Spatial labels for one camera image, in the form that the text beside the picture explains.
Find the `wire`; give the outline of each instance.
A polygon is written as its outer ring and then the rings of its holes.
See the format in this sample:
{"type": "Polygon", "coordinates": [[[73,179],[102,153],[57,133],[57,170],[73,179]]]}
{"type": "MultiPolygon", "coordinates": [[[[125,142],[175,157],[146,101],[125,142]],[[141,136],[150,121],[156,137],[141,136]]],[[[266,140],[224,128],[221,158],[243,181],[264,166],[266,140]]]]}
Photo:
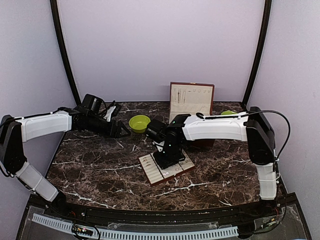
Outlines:
{"type": "Polygon", "coordinates": [[[251,231],[251,232],[240,232],[240,231],[238,231],[238,233],[239,233],[239,235],[257,235],[257,234],[266,234],[266,233],[269,233],[269,232],[271,232],[272,230],[276,229],[276,228],[280,225],[280,223],[281,223],[281,222],[283,221],[283,219],[285,218],[286,213],[287,213],[287,194],[284,193],[284,213],[283,213],[283,215],[282,215],[282,218],[277,222],[277,224],[276,224],[274,227],[272,227],[271,229],[266,230],[266,231],[259,231],[259,230],[262,229],[262,228],[261,228],[261,229],[256,229],[256,230],[251,231]]]}
{"type": "Polygon", "coordinates": [[[275,207],[274,210],[276,211],[276,217],[278,217],[278,216],[279,216],[279,211],[278,211],[278,209],[275,207]]]}
{"type": "Polygon", "coordinates": [[[35,114],[35,115],[29,115],[29,116],[24,116],[23,118],[24,119],[30,119],[30,118],[34,118],[34,117],[41,117],[41,116],[46,116],[46,115],[51,115],[51,114],[55,114],[59,111],[59,109],[53,111],[52,113],[51,112],[46,112],[46,113],[39,113],[39,114],[35,114]]]}
{"type": "Polygon", "coordinates": [[[10,178],[15,178],[15,175],[14,174],[12,174],[11,172],[9,172],[8,170],[5,170],[6,171],[6,174],[9,174],[10,175],[10,178]]]}
{"type": "Polygon", "coordinates": [[[284,144],[282,145],[282,147],[280,148],[280,151],[279,153],[277,154],[276,159],[279,159],[279,156],[280,154],[282,153],[282,151],[284,150],[284,148],[286,147],[287,143],[288,143],[288,140],[289,140],[289,137],[290,137],[290,134],[291,134],[291,126],[290,126],[290,122],[288,120],[288,118],[283,115],[281,112],[278,112],[278,111],[274,111],[274,110],[261,110],[261,111],[255,111],[255,112],[249,112],[247,114],[244,114],[244,115],[237,115],[237,114],[234,114],[234,115],[226,115],[226,116],[207,116],[207,117],[204,117],[204,115],[201,113],[201,112],[197,112],[196,113],[196,116],[200,119],[203,119],[203,120],[213,120],[213,119],[235,119],[235,118],[244,118],[244,117],[248,117],[248,116],[251,116],[251,115],[255,115],[255,114],[263,114],[263,113],[272,113],[272,114],[278,114],[280,115],[281,117],[284,118],[284,120],[286,121],[287,125],[288,125],[288,134],[287,134],[287,137],[284,141],[284,144]]]}
{"type": "Polygon", "coordinates": [[[10,177],[10,173],[5,174],[5,171],[2,169],[2,166],[0,166],[0,171],[2,172],[2,174],[3,174],[6,178],[9,178],[9,177],[10,177]]]}
{"type": "Polygon", "coordinates": [[[64,219],[67,219],[67,220],[71,220],[72,221],[72,223],[74,222],[74,221],[79,221],[79,222],[82,222],[82,223],[84,223],[84,224],[86,224],[86,225],[88,225],[88,226],[90,226],[90,227],[93,227],[95,230],[96,230],[96,232],[97,232],[97,234],[98,234],[98,239],[97,240],[100,240],[100,238],[101,238],[101,233],[99,232],[99,230],[98,230],[98,228],[95,226],[95,225],[93,225],[93,224],[91,224],[91,223],[89,223],[89,222],[87,222],[87,221],[84,221],[84,220],[81,220],[81,219],[77,219],[77,218],[73,218],[73,217],[68,217],[68,216],[63,216],[62,214],[60,214],[59,212],[57,212],[50,204],[47,204],[44,200],[43,200],[43,202],[45,203],[45,205],[47,205],[52,211],[54,211],[56,214],[58,214],[60,217],[62,217],[62,218],[64,218],[64,219]]]}
{"type": "Polygon", "coordinates": [[[264,213],[260,213],[260,214],[251,214],[251,213],[248,213],[248,212],[245,212],[245,211],[238,211],[238,214],[243,214],[243,215],[247,215],[247,216],[250,216],[250,217],[262,217],[264,215],[264,213]]]}
{"type": "Polygon", "coordinates": [[[291,134],[291,126],[290,126],[290,122],[288,120],[288,118],[283,115],[281,112],[278,112],[278,111],[274,111],[274,110],[261,110],[261,111],[255,111],[255,112],[251,112],[251,113],[248,113],[248,114],[245,114],[245,115],[241,115],[240,117],[247,117],[247,116],[251,116],[251,115],[255,115],[255,114],[263,114],[263,113],[273,113],[273,114],[278,114],[280,115],[281,117],[284,118],[284,120],[286,121],[287,125],[288,125],[288,134],[287,134],[287,137],[284,141],[284,144],[282,145],[282,147],[280,148],[280,151],[279,153],[277,154],[276,158],[279,159],[279,156],[280,154],[282,153],[282,151],[284,150],[284,148],[286,147],[287,143],[288,143],[288,140],[289,140],[289,137],[290,137],[290,134],[291,134]]]}
{"type": "Polygon", "coordinates": [[[103,101],[104,110],[103,110],[102,112],[98,113],[98,115],[99,115],[99,116],[104,115],[104,114],[108,111],[108,109],[111,108],[111,107],[115,104],[115,102],[116,102],[116,101],[114,100],[112,103],[109,104],[109,106],[107,106],[107,105],[106,105],[106,102],[103,101]]]}
{"type": "Polygon", "coordinates": [[[82,236],[79,236],[76,231],[73,232],[73,234],[76,235],[76,237],[75,237],[75,236],[73,236],[73,237],[74,237],[75,239],[78,239],[78,240],[91,239],[91,237],[82,237],[82,236]]]}

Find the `brown marble surface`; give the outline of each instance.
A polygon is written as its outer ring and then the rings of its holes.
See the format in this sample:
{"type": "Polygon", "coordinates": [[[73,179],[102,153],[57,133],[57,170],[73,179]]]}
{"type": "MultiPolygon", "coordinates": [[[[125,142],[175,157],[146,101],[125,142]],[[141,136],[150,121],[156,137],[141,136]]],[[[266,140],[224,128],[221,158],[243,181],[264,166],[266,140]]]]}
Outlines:
{"type": "MultiPolygon", "coordinates": [[[[238,103],[215,102],[213,114],[241,112],[238,103]]],[[[115,118],[129,127],[135,115],[169,119],[168,102],[122,103],[115,118]]],[[[197,210],[259,200],[259,182],[246,142],[216,140],[213,147],[186,149],[195,169],[150,187],[138,157],[154,152],[143,134],[103,138],[91,132],[70,131],[58,149],[47,178],[70,203],[142,211],[197,210]]]]}

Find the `wooden box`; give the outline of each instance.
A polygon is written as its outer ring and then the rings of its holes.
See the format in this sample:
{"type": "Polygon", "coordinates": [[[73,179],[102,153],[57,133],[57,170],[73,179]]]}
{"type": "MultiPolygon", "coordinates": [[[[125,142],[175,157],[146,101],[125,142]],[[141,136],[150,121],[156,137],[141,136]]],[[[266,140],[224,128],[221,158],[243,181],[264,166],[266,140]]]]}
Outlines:
{"type": "Polygon", "coordinates": [[[178,114],[212,115],[215,85],[171,82],[169,122],[178,114]]]}

